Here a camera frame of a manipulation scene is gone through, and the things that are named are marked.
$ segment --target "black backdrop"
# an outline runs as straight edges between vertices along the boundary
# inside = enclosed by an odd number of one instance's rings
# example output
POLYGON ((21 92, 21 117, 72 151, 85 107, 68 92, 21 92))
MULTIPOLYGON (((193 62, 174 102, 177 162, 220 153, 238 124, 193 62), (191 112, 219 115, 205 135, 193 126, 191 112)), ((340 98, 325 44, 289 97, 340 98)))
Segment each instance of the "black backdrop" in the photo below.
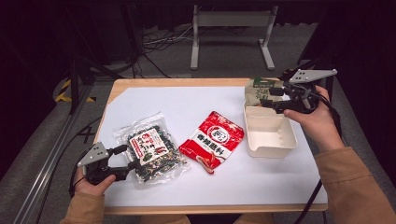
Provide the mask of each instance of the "black backdrop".
POLYGON ((366 8, 335 64, 346 97, 378 161, 396 186, 396 6, 366 8))
POLYGON ((0 178, 55 107, 52 92, 68 61, 40 8, 0 3, 0 178))

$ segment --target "white tabletop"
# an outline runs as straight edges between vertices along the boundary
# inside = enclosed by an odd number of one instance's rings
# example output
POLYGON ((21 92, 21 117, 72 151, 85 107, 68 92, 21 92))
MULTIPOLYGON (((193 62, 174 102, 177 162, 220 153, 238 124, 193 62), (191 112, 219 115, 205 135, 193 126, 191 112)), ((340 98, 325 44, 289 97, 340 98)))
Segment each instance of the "white tabletop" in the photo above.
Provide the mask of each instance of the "white tabletop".
MULTIPOLYGON (((158 112, 164 114, 178 145, 211 111, 245 130, 244 102, 244 87, 130 88, 107 106, 97 140, 106 148, 117 147, 116 130, 158 112)), ((164 184, 141 185, 129 175, 106 191, 106 207, 304 205, 319 181, 318 168, 301 126, 293 121, 292 127, 298 146, 284 159, 250 157, 245 133, 244 140, 213 175, 190 159, 189 171, 164 184)), ((110 158, 109 164, 124 166, 126 160, 117 155, 110 158)), ((327 204, 323 188, 314 203, 327 204)))

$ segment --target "red packet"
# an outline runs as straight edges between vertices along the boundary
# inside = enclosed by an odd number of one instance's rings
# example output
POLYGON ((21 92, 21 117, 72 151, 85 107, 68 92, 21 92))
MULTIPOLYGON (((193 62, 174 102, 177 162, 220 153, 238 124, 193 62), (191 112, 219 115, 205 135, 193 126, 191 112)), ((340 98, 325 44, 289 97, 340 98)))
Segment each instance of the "red packet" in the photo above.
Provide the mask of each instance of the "red packet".
POLYGON ((204 120, 179 150, 213 174, 244 138, 244 130, 216 111, 204 120))

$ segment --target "metal stand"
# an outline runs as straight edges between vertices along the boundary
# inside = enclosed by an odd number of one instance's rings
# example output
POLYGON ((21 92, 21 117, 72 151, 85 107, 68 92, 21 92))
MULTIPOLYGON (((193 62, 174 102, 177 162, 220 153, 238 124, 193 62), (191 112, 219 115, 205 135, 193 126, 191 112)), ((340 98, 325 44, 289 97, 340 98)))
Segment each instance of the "metal stand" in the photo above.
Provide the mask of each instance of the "metal stand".
POLYGON ((191 69, 198 69, 198 54, 199 54, 199 26, 265 26, 266 36, 260 39, 260 47, 262 55, 269 70, 274 70, 275 66, 268 50, 268 42, 274 26, 276 18, 277 7, 273 7, 271 11, 198 11, 198 6, 194 6, 193 13, 193 31, 194 39, 192 42, 191 54, 191 69))

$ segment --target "white plastic container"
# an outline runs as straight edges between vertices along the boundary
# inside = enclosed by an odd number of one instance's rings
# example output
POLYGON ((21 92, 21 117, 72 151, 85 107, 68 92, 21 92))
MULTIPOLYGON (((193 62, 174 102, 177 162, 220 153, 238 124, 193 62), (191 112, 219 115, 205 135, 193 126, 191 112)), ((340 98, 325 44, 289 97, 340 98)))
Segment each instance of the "white plastic container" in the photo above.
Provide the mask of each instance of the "white plastic container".
POLYGON ((297 147, 290 120, 272 108, 246 106, 245 120, 250 156, 284 158, 297 147))

